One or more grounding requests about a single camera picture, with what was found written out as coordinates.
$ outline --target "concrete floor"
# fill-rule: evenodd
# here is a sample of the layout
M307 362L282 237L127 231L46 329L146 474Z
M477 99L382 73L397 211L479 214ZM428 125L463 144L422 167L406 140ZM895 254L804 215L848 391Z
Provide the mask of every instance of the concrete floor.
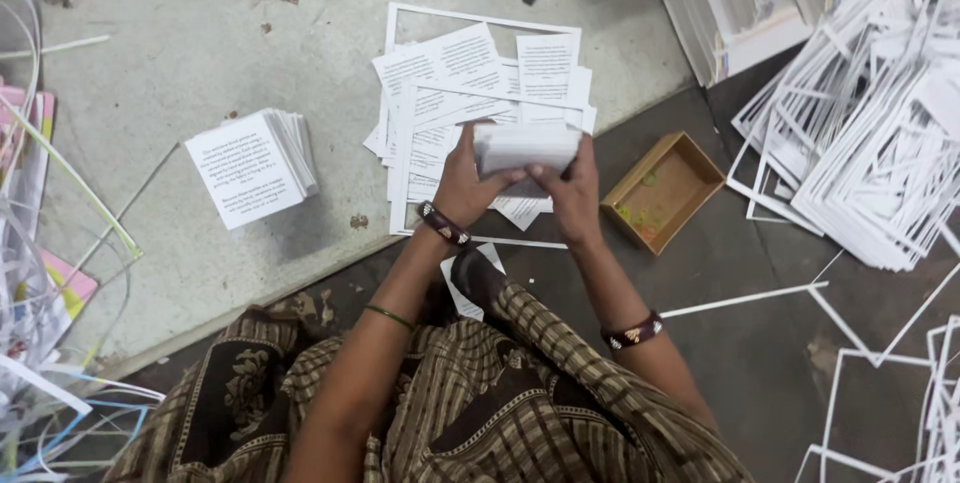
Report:
M22 4L3 1L14 9ZM124 215L124 227L145 252L132 269L128 311L114 325L115 311L105 310L114 303L100 293L97 312L81 313L66 334L68 345L87 349L112 328L94 361L108 378L226 326L246 305L308 286L392 241L386 170L362 145L378 120L381 88L370 61L384 48L389 2L582 28L580 64L593 69L597 132L692 83L662 0L71 2L72 8L59 8L37 0L45 46L104 34L111 39L44 56L40 89L56 95L54 145L105 206L119 211L174 143L231 113L266 107L305 115L319 175L318 194L303 204L225 230L186 150L173 153ZM464 25L402 12L396 40L423 42ZM516 57L514 31L495 26L491 34L501 56ZM0 20L0 51L25 47L15 21ZM31 64L0 61L0 74L23 86ZM346 172L352 177L338 176ZM354 181L366 184L357 188ZM92 233L106 227L59 169L49 171L43 209ZM361 217L367 229L352 226ZM76 263L92 243L76 231L73 224L45 225L38 242ZM84 270L109 278L116 268L105 249Z
M688 132L721 170L728 168L741 141L727 121L789 56L709 92L679 93L598 138L601 195L660 136L677 130ZM752 177L750 169L745 167L744 177ZM601 221L606 241L630 279L647 303L661 311L808 283L838 251L832 241L798 228L748 221L745 209L743 198L722 190L657 258L635 248L606 219ZM507 237L510 230L506 219L491 213L473 231ZM529 233L545 241L558 237L550 215L540 216ZM352 327L402 246L391 246L306 290L318 307L323 304L333 310L331 332ZM567 252L508 245L498 245L497 251L510 277L528 285L606 353ZM866 268L845 255L824 275L832 284L823 294L872 349L881 350L955 262L943 244L917 270L898 275ZM924 332L946 322L957 308L958 293L960 285L948 285L895 352L923 355ZM822 439L836 350L849 345L833 322L803 294L676 317L666 325L713 408L726 442L753 476L758 481L792 479L808 445ZM169 389L211 340L198 342L174 354L165 365L148 366L129 379ZM872 369L862 361L845 364L842 376L831 446L890 469L911 464L927 379L910 367L886 364ZM802 480L813 481L814 473L811 464ZM829 473L834 481L862 478L843 467L832 467Z

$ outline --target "dark floor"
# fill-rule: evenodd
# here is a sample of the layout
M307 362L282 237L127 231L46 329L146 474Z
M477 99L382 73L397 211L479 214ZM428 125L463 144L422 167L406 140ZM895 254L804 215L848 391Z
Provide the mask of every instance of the dark floor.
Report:
M606 194L662 135L684 130L726 170L742 141L729 120L789 60L790 53L704 93L689 90L640 114L596 140L600 193ZM745 164L742 178L752 181ZM634 247L606 219L606 241L648 305L661 311L738 295L806 284L837 253L830 240L785 224L744 219L746 200L716 194L659 257ZM476 235L558 241L551 215L522 234L496 213ZM307 289L318 308L330 308L332 331L350 329L384 279L403 243L370 256ZM601 353L598 325L573 260L563 250L498 245L510 277L522 282ZM945 245L911 273L865 268L842 256L824 278L824 296L875 350L882 350L956 263ZM924 332L958 308L960 286L941 293L896 353L924 355ZM810 443L820 442L836 350L849 346L806 294L768 299L667 321L729 446L757 481L792 480ZM164 365L129 379L166 391L210 341L198 342ZM927 379L912 368L864 361L844 365L831 447L890 469L912 464L916 424ZM810 464L802 480L813 481ZM832 467L838 481L858 472Z

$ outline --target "maroon bangle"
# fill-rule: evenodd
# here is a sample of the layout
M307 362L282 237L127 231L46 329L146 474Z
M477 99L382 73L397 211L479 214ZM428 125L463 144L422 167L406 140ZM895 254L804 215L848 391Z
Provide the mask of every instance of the maroon bangle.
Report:
M416 213L423 219L426 225L436 230L448 243L464 247L471 241L471 234L453 223L453 221L445 217L443 213L437 211L437 207L434 206L433 202L425 201L421 203L416 207Z
M650 311L650 316L630 329L619 333L611 333L610 331L601 329L600 336L603 337L604 342L609 344L611 349L618 350L637 345L641 342L647 342L653 339L663 329L664 320L657 314L657 311L652 310Z

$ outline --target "green bangle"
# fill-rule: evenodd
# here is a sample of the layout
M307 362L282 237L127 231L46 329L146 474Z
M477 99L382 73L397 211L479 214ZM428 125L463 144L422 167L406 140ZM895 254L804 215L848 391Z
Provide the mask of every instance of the green bangle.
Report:
M407 321L406 319L403 319L402 317L397 316L396 314L394 314L394 313L392 313L392 312L385 311L385 310L381 309L380 307L376 307L376 306L374 306L374 305L366 305L364 308L367 309L367 310L372 310L372 311L374 311L374 312L378 312L378 313L382 314L383 316L389 317L389 318L392 319L393 321L399 323L400 325L406 327L407 329L410 329L410 332L411 332L411 333L414 332L414 326L411 325L409 321Z

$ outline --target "cardboard box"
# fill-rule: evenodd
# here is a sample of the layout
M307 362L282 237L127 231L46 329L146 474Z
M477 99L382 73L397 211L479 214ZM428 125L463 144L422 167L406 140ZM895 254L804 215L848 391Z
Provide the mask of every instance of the cardboard box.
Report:
M637 246L660 255L725 181L686 132L668 134L603 198L600 209Z

